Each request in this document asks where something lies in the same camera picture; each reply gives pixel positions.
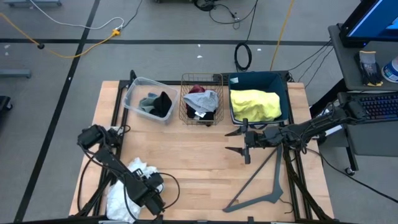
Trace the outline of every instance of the monitor screen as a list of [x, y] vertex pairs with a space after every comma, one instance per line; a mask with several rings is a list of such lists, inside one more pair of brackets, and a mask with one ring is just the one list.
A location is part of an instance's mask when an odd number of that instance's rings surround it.
[[347, 36], [397, 41], [398, 0], [376, 1]]

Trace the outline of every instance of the floor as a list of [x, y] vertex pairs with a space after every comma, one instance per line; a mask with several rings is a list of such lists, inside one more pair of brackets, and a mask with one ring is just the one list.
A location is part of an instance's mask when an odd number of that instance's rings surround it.
[[[245, 16], [254, 2], [223, 0], [238, 17]], [[68, 0], [63, 1], [62, 7], [44, 7], [44, 10], [62, 22], [92, 22], [92, 26], [100, 26], [112, 17], [130, 18], [138, 3], [138, 0]], [[249, 70], [269, 70], [289, 3], [289, 0], [259, 1], [250, 36], [255, 41], [250, 45], [253, 61]], [[317, 51], [329, 40], [327, 27], [344, 22], [358, 4], [359, 0], [296, 1], [273, 69], [292, 68]], [[40, 39], [46, 48], [64, 55], [74, 55], [82, 47], [87, 49], [107, 38], [111, 29], [119, 25], [119, 21], [113, 21], [104, 29], [84, 32], [78, 27], [60, 26], [29, 6], [11, 8], [0, 4], [0, 11], [33, 38]], [[231, 19], [222, 8], [212, 13], [215, 19]], [[0, 223], [14, 221], [40, 152], [46, 157], [23, 220], [68, 215], [82, 159], [76, 137], [91, 124], [102, 81], [127, 79], [131, 69], [138, 76], [154, 80], [179, 80], [186, 72], [233, 72], [235, 45], [237, 40], [246, 38], [249, 25], [249, 19], [238, 30], [232, 25], [217, 24], [188, 0], [163, 0], [161, 4], [146, 0], [120, 37], [72, 60], [37, 49], [0, 19], [0, 67], [32, 70], [30, 79], [0, 80], [0, 95], [10, 96], [14, 104], [14, 109], [1, 118]], [[242, 64], [247, 61], [243, 50], [238, 56]], [[301, 82], [309, 82], [322, 58]], [[296, 81], [310, 64], [311, 60], [292, 70]], [[332, 52], [306, 89], [310, 104], [341, 78]], [[345, 149], [338, 145], [342, 139], [334, 137], [321, 150], [333, 164], [344, 169], [348, 161]], [[390, 178], [398, 169], [396, 158], [358, 156], [357, 159], [361, 169], [355, 175], [357, 179], [398, 197], [395, 187], [398, 180]], [[356, 223], [394, 223], [398, 219], [396, 204], [329, 167], [325, 167], [325, 175], [336, 218]]]

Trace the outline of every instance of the wire basket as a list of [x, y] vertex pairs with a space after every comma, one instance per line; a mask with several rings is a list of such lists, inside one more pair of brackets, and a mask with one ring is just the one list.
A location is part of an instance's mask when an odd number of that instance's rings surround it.
[[[205, 90], [213, 90], [218, 95], [218, 107], [214, 115], [214, 120], [196, 120], [187, 115], [187, 104], [183, 97], [189, 93], [194, 85], [200, 85]], [[180, 119], [187, 125], [216, 125], [224, 119], [224, 94], [223, 76], [219, 73], [185, 73], [181, 79], [180, 92]]]

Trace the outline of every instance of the keyboard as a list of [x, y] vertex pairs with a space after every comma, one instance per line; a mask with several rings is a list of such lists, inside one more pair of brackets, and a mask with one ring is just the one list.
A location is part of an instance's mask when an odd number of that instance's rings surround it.
[[351, 100], [367, 112], [367, 122], [398, 121], [398, 93], [355, 94]]

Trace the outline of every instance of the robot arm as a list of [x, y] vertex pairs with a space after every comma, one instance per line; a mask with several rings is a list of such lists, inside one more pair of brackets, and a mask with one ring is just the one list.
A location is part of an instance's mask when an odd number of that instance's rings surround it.
[[358, 124], [365, 116], [366, 112], [362, 106], [356, 101], [351, 101], [304, 123], [284, 127], [270, 126], [262, 133], [248, 131], [248, 120], [243, 119], [243, 127], [226, 136], [243, 134], [245, 147], [227, 147], [227, 149], [240, 153], [244, 156], [245, 164], [250, 164], [250, 148], [276, 147], [284, 144], [291, 149], [301, 149], [312, 137], [341, 124]]
[[93, 154], [94, 158], [111, 171], [126, 188], [129, 198], [138, 206], [146, 206], [153, 215], [164, 211], [164, 201], [157, 187], [163, 184], [159, 173], [153, 173], [147, 178], [140, 169], [131, 172], [112, 152], [112, 148], [120, 144], [117, 131], [92, 125], [84, 129], [78, 136], [78, 145], [87, 152], [89, 148], [99, 143], [99, 148]]

